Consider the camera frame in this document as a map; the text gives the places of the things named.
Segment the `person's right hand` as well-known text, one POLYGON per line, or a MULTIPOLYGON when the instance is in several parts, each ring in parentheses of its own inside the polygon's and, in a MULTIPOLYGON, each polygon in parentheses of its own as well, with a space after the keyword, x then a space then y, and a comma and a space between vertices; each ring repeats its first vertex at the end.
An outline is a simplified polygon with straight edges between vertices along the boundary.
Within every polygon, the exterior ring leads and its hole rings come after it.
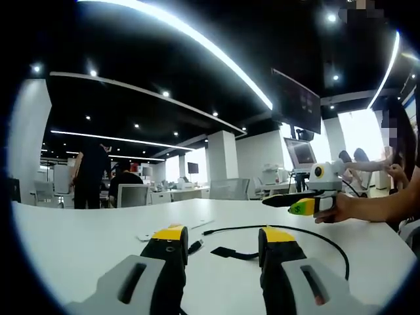
POLYGON ((331 209, 315 214, 315 223, 332 224, 354 218, 358 213, 358 206, 361 201, 360 198, 352 198, 346 194, 338 193, 335 198, 335 205, 331 209))

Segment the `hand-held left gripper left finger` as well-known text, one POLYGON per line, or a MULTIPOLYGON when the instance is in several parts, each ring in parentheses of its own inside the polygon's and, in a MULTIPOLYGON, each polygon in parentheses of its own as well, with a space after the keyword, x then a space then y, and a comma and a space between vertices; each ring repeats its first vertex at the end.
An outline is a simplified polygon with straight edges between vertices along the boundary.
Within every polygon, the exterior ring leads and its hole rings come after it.
POLYGON ((101 276, 96 291, 65 306, 68 314, 180 314, 188 264, 188 228, 156 232, 139 255, 101 276))

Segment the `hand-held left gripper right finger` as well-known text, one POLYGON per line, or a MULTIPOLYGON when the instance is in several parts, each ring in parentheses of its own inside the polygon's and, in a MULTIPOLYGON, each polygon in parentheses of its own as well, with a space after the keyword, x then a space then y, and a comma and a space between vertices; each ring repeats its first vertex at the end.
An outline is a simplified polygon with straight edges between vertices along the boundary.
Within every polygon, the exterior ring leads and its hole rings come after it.
POLYGON ((347 280, 308 258, 295 238, 271 226, 259 230, 260 283, 267 314, 372 314, 350 294, 347 280))

